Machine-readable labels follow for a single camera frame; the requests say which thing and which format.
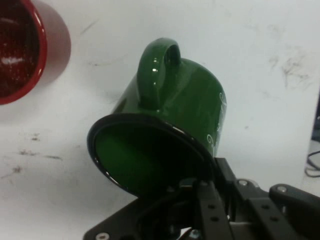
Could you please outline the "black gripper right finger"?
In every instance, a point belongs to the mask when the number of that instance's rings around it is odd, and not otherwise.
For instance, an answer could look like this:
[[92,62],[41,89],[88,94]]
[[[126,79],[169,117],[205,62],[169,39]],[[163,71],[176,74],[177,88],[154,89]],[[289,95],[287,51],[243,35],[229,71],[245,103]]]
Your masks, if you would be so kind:
[[318,196],[284,183],[264,191],[252,180],[236,178],[224,158],[215,158],[214,174],[225,213],[234,223],[249,223],[260,239],[320,238]]

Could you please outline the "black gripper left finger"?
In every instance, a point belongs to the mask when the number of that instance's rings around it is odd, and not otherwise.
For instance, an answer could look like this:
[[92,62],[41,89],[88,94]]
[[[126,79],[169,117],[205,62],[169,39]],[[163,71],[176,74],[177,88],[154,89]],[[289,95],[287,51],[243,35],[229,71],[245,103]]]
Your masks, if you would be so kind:
[[193,239],[231,240],[232,230],[212,181],[152,198],[138,198],[88,230],[85,240],[177,240],[182,229]]

